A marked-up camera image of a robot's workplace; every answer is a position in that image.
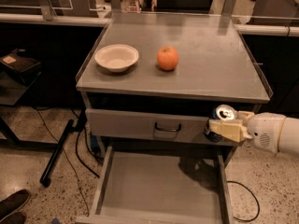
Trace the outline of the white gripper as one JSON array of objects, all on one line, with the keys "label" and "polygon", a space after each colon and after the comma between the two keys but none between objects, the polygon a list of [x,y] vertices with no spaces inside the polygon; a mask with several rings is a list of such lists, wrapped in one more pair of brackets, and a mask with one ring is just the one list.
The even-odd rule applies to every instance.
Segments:
[{"label": "white gripper", "polygon": [[234,120],[211,119],[209,129],[213,133],[237,143],[249,139],[249,143],[258,149],[278,153],[278,140],[284,115],[261,113],[255,115],[249,111],[238,111]]}]

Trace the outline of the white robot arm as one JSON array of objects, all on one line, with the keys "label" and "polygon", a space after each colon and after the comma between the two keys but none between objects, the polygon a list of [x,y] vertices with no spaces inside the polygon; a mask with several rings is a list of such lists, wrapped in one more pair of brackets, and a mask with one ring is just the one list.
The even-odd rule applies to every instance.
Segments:
[{"label": "white robot arm", "polygon": [[211,119],[210,131],[221,137],[277,154],[299,155],[299,119],[274,113],[237,111],[231,120]]}]

